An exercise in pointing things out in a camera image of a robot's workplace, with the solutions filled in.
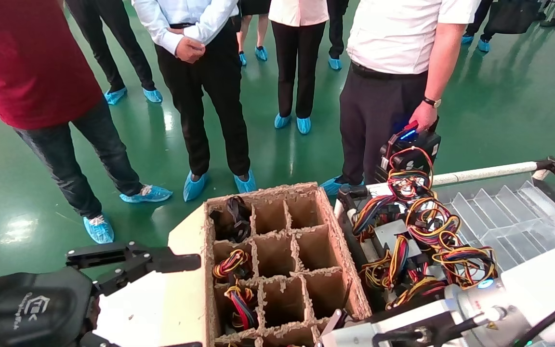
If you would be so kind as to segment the hand with wristwatch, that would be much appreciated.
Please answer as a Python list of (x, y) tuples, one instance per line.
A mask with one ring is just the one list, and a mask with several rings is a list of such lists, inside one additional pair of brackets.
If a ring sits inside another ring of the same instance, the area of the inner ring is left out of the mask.
[(417, 123), (417, 132), (428, 130), (436, 122), (437, 109), (422, 101), (420, 105), (414, 110), (408, 124)]

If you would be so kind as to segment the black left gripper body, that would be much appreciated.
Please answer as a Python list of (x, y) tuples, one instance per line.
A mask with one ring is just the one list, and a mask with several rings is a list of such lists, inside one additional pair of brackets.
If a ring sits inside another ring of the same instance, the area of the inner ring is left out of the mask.
[(94, 330), (99, 299), (71, 267), (0, 277), (0, 347), (78, 347)]

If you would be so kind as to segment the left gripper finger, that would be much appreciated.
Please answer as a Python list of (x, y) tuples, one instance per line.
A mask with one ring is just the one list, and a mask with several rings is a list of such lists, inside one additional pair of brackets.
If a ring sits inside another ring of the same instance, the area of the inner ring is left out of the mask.
[(138, 242), (110, 242), (68, 251), (66, 265), (82, 269), (117, 264), (102, 274), (91, 290), (93, 296), (109, 296), (152, 272), (171, 274), (198, 270), (199, 254), (177, 255), (168, 246), (147, 247)]
[[(81, 338), (81, 346), (82, 347), (120, 347), (120, 345), (112, 343), (97, 334), (93, 334), (92, 332), (86, 333)], [(192, 343), (169, 345), (168, 347), (202, 347), (202, 346), (203, 344), (201, 342), (196, 341)]]

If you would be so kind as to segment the clasped hand of bystander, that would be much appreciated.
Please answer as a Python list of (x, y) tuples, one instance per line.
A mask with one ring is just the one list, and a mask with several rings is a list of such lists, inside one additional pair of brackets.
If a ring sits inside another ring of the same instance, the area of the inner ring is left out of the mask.
[(175, 49), (174, 56), (188, 64), (194, 64), (205, 53), (205, 44), (188, 37), (181, 37)]

